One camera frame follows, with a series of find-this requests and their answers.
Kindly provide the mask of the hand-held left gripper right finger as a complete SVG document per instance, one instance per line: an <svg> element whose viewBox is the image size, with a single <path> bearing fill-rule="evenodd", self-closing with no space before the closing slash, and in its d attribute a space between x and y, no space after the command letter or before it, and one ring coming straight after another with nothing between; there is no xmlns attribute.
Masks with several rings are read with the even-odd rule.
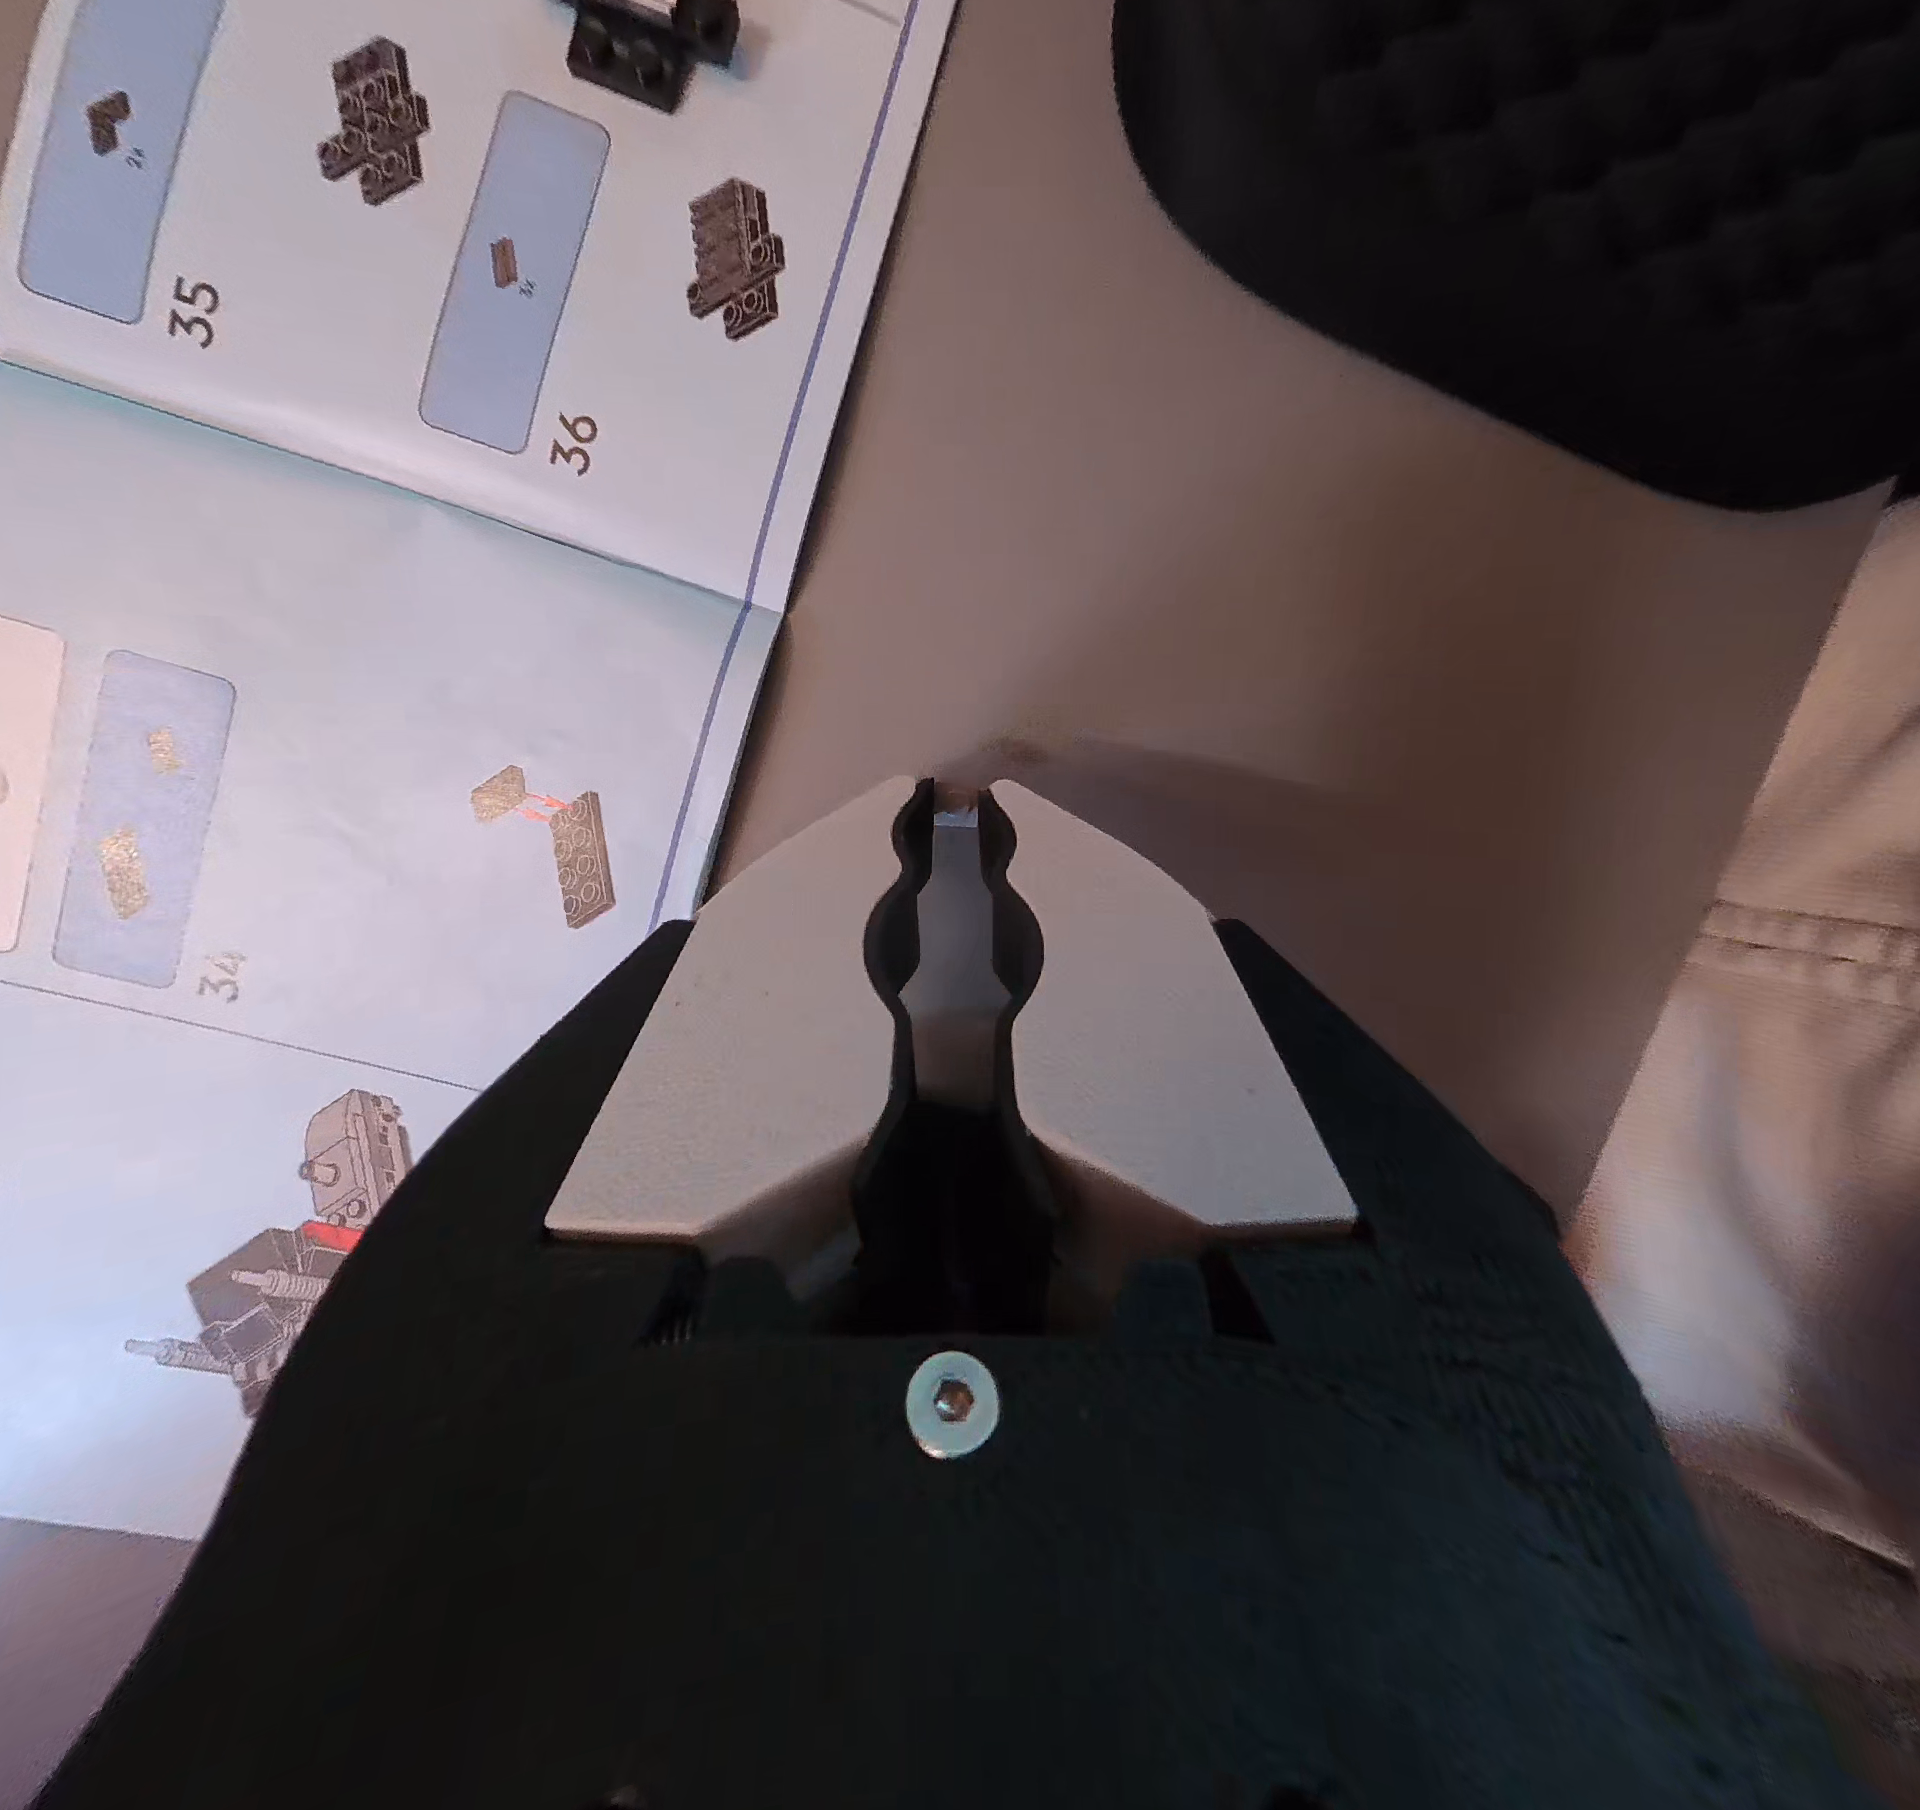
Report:
<svg viewBox="0 0 1920 1810"><path fill-rule="evenodd" d="M1356 1200L1208 910L1029 787L991 797L1042 946L1013 1088L1064 1185L1070 1251L1350 1233Z"/></svg>

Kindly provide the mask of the black lego plate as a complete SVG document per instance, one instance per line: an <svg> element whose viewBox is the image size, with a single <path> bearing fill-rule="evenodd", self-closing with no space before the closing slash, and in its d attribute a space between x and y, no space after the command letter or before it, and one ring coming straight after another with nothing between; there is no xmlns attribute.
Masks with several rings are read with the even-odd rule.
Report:
<svg viewBox="0 0 1920 1810"><path fill-rule="evenodd" d="M737 0L683 0L668 21L598 0L557 0L571 10L566 71L659 112L677 112L693 66L725 66L738 37Z"/></svg>

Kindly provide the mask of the open lego instruction booklet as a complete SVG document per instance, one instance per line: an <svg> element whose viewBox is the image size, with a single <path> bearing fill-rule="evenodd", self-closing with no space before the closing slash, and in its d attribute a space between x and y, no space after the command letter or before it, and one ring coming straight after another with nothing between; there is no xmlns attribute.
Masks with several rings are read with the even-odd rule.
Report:
<svg viewBox="0 0 1920 1810"><path fill-rule="evenodd" d="M204 1533L700 898L958 0L4 0L4 1528Z"/></svg>

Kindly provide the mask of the black quilted case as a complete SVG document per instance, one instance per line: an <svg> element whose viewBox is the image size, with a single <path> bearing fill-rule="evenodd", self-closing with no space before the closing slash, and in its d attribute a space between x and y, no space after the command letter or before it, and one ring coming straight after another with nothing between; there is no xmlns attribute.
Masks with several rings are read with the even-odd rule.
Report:
<svg viewBox="0 0 1920 1810"><path fill-rule="evenodd" d="M1685 501L1915 494L1917 0L1113 0L1111 62L1312 333Z"/></svg>

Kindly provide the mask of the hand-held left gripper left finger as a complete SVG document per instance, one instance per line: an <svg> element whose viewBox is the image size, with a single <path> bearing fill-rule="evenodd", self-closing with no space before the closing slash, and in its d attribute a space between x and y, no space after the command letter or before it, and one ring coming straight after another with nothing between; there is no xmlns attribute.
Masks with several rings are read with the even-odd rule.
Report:
<svg viewBox="0 0 1920 1810"><path fill-rule="evenodd" d="M829 1273L852 1167L896 1088L865 931L901 882L889 777L740 869L693 916L545 1225Z"/></svg>

